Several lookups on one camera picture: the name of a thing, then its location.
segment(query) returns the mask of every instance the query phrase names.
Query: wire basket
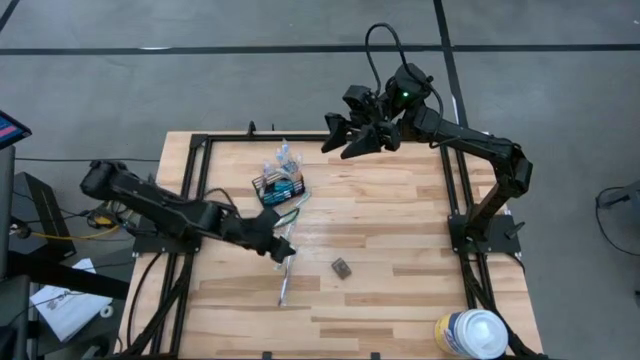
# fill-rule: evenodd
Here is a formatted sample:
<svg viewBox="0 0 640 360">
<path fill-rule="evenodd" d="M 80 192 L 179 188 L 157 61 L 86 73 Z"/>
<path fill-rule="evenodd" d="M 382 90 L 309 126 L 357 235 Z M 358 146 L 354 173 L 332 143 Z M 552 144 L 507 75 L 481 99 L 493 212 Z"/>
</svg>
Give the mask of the wire basket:
<svg viewBox="0 0 640 360">
<path fill-rule="evenodd" d="M 280 173 L 273 173 L 265 179 L 260 176 L 251 181 L 258 199 L 264 207 L 274 207 L 305 192 L 304 178 L 292 181 Z"/>
</svg>

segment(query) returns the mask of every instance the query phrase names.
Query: gray floor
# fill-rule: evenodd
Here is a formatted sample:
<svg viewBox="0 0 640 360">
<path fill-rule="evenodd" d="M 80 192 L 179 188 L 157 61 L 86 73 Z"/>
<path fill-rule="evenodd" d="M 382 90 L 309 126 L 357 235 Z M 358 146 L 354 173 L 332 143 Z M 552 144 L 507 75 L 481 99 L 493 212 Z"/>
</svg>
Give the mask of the gray floor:
<svg viewBox="0 0 640 360">
<path fill-rule="evenodd" d="M 0 7 L 8 0 L 0 0 Z M 461 44 L 640 43 L 632 0 L 445 0 Z M 431 1 L 21 0 L 0 48 L 360 44 L 388 21 L 405 43 L 439 43 Z M 374 37 L 388 41 L 381 32 Z M 386 79 L 396 54 L 375 54 Z M 453 106 L 440 53 L 410 53 Z M 510 207 L 545 351 L 558 358 L 638 354 L 640 261 L 609 246 L 594 219 L 600 189 L 640 179 L 640 52 L 456 53 L 470 126 L 522 144 L 530 192 Z M 1 56 L 0 108 L 31 126 L 18 156 L 158 158 L 170 130 L 324 129 L 352 83 L 373 85 L 364 54 Z M 153 164 L 132 164 L 141 173 Z M 84 209 L 87 164 L 26 163 L 61 206 Z M 627 205 L 603 212 L 612 239 L 640 252 Z M 86 229 L 72 223 L 76 233 Z M 94 255 L 125 243 L 78 244 Z"/>
</svg>

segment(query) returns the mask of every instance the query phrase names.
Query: white paper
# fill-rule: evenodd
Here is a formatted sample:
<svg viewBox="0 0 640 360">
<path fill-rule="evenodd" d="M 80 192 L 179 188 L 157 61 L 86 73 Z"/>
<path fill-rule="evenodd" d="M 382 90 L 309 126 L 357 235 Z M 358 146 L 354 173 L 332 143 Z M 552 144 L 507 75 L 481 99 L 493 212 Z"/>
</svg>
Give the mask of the white paper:
<svg viewBox="0 0 640 360">
<path fill-rule="evenodd" d="M 96 273 L 89 258 L 80 260 L 73 268 L 85 269 L 85 271 Z M 113 300 L 112 298 L 98 295 L 75 294 L 78 294 L 78 292 L 47 285 L 31 296 L 33 304 L 59 297 L 37 305 L 36 308 L 61 342 L 73 337 L 102 308 L 111 304 Z"/>
</svg>

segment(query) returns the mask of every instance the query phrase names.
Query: monitor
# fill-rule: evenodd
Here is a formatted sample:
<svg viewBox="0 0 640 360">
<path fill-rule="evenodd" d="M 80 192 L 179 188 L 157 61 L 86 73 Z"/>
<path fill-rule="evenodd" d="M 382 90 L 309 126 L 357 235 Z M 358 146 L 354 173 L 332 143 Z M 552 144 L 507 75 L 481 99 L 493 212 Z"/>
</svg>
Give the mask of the monitor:
<svg viewBox="0 0 640 360">
<path fill-rule="evenodd" d="M 28 127 L 0 110 L 0 150 L 31 135 Z"/>
</svg>

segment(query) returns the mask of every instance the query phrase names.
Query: wooden table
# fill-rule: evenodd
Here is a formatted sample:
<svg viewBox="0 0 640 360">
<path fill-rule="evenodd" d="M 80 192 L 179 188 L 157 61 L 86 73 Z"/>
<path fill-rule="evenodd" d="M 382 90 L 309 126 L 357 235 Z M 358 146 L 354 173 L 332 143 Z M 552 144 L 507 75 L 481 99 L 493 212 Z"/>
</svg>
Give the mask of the wooden table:
<svg viewBox="0 0 640 360">
<path fill-rule="evenodd" d="M 158 183 L 176 193 L 190 137 L 189 132 L 169 133 L 162 153 Z M 225 188 L 242 215 L 256 215 L 261 206 L 251 180 L 278 145 L 215 143 L 207 188 Z M 466 302 L 459 260 L 450 249 L 439 152 L 403 143 L 395 153 L 341 160 L 339 150 L 322 154 L 318 142 L 290 146 L 304 156 L 312 196 L 292 237 L 300 249 L 288 306 L 277 306 L 282 273 L 268 257 L 205 239 L 193 267 L 180 358 L 255 358 L 263 351 L 272 351 L 275 358 L 368 358 L 371 352 L 383 358 L 447 357 L 433 340 L 434 323 L 465 310 Z M 471 156 L 467 166 L 479 199 L 493 185 L 493 171 L 488 162 Z M 197 178 L 196 171 L 192 189 Z M 125 314 L 152 257 L 136 261 Z M 330 266 L 339 257 L 353 271 L 345 280 Z M 143 284 L 134 338 L 157 308 L 166 258 L 158 260 Z M 525 344 L 542 351 L 521 268 L 502 255 L 491 255 L 489 267 L 498 308 Z M 173 313 L 165 326 L 164 351 L 172 325 Z"/>
</svg>

